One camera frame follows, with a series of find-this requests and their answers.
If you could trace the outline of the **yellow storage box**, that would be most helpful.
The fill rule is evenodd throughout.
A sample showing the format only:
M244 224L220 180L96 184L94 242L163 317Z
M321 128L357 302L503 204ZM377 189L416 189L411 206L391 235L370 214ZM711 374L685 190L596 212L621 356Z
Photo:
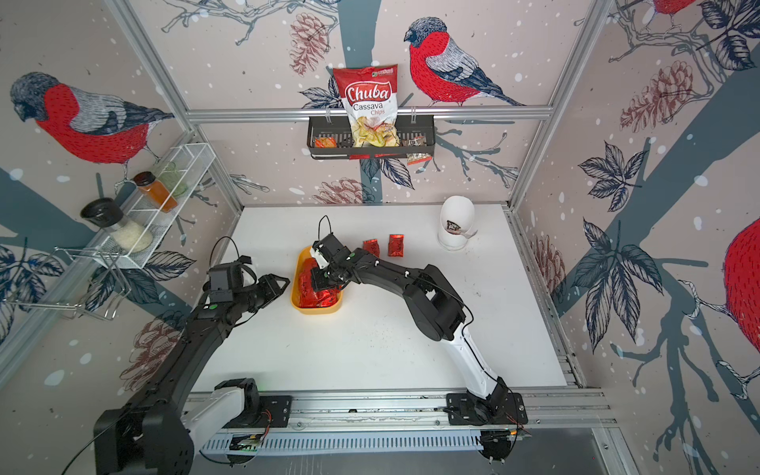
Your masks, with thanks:
M305 247L297 258L294 283L291 289L292 306L305 315L328 315L336 312L342 304L342 291L317 291L313 287L312 270L319 267Z

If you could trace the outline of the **red tea bag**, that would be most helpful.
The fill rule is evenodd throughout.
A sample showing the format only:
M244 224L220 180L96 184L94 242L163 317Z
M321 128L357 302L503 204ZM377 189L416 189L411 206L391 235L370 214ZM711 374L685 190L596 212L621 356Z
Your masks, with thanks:
M362 243L362 248L367 251L368 253L371 253L375 257L379 258L380 253L380 245L377 241L377 239L368 239L367 241L364 241Z
M388 257L403 257L405 255L403 235L390 235L388 241Z

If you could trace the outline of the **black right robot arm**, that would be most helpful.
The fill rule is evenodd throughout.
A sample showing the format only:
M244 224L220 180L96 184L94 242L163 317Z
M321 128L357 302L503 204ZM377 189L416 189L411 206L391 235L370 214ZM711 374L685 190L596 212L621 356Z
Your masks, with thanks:
M445 345L466 388L447 395L445 411L452 426L513 424L521 429L528 422L522 396L496 376L471 340L468 326L474 316L436 266L403 267L361 247L352 251L333 233L315 241L310 255L318 265L312 282L319 290L356 283L388 291L404 300L424 336Z

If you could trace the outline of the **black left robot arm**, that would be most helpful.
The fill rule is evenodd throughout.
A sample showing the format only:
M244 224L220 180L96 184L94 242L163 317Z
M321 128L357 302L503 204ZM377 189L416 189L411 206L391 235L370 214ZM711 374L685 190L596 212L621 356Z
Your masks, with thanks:
M142 390L118 410L104 412L94 427L99 474L187 474L198 450L233 419L250 413L265 425L255 380L220 383L191 413L184 411L201 372L245 313L255 315L285 293L286 277L265 274L255 284L233 287L219 280L193 310L178 343Z

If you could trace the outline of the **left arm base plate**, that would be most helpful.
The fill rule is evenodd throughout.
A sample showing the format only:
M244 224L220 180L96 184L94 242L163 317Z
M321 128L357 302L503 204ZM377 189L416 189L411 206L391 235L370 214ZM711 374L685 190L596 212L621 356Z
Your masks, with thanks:
M256 406L246 403L224 429L284 429L289 425L292 403L292 396L259 396Z

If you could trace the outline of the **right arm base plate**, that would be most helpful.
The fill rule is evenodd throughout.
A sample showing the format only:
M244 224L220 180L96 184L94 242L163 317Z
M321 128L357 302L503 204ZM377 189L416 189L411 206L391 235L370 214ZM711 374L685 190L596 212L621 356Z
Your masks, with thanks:
M448 393L445 413L451 426L524 426L528 423L523 396L513 392L498 396L494 402L469 393Z

